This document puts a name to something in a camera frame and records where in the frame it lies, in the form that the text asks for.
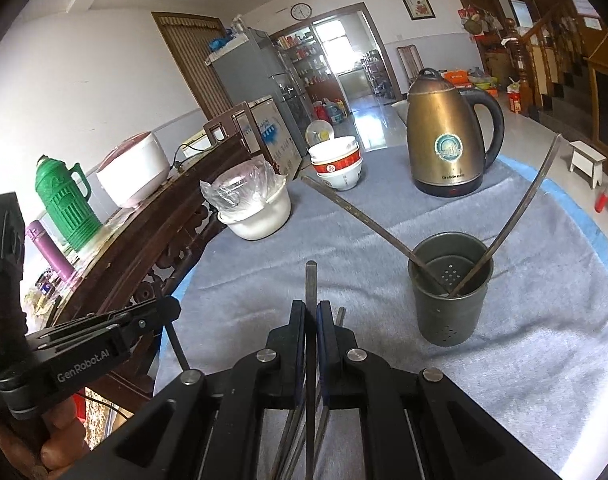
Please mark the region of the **person's left hand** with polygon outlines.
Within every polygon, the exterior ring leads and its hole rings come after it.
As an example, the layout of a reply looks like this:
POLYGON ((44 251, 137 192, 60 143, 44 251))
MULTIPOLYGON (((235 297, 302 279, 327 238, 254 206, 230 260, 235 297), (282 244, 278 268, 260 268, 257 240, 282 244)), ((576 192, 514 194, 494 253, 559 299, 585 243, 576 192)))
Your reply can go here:
POLYGON ((37 424, 36 437, 27 429, 0 422, 0 449, 11 466, 27 479, 60 479, 90 448, 86 429, 77 418, 76 404, 70 396, 46 411, 37 424))

